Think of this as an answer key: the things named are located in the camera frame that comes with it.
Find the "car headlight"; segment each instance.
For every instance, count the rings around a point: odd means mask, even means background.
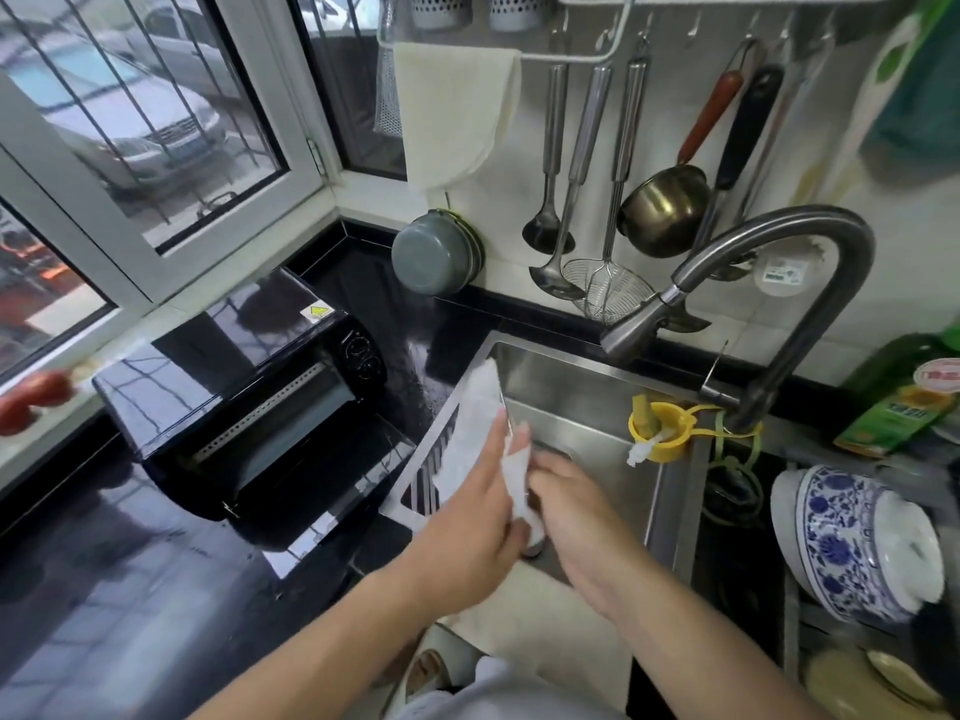
[[[207,129],[212,129],[216,123],[220,121],[220,114],[213,108],[200,108],[197,111],[197,120],[206,131]]]
[[[113,143],[113,148],[107,143],[100,143],[99,146],[110,155],[114,154],[115,149],[116,153],[124,158],[150,154],[150,152],[154,152],[159,148],[155,143],[147,141],[146,139],[111,139],[110,143]]]

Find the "black countertop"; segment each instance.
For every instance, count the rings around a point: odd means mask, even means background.
[[[338,223],[289,267],[371,332],[388,371],[375,408],[412,443],[492,329],[606,360],[582,318],[477,289],[451,300],[403,289],[384,237]],[[696,388],[711,361],[658,342],[632,368]],[[719,375],[737,384],[755,372],[725,361]],[[827,393],[801,380],[786,389]],[[0,501],[0,718],[185,717],[402,550],[410,533],[377,507],[374,497],[281,580],[230,523],[160,493],[98,417]]]

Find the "blue and white bowl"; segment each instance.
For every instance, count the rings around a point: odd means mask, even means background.
[[[943,593],[930,519],[877,480],[811,467],[797,487],[795,530],[805,578],[837,619],[905,623]]]

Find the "person's left hand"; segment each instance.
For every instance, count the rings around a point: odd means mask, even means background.
[[[473,469],[453,496],[388,566],[414,593],[427,623],[462,612],[490,596],[521,556],[530,535],[511,522],[513,502],[500,473],[507,415],[500,410]],[[530,445],[530,428],[513,435],[510,454]]]

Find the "sink basin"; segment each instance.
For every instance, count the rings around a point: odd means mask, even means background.
[[[641,390],[652,401],[684,407],[694,403],[693,393],[498,332],[490,333],[467,373],[487,358],[497,364],[510,422],[529,423],[536,447],[579,465],[654,556],[689,581],[709,442],[695,438],[684,458],[667,464],[630,467],[633,439],[627,423],[632,397]],[[440,467],[465,380],[454,388],[381,508],[414,530],[439,508],[429,479]],[[529,563],[568,583],[549,540]]]

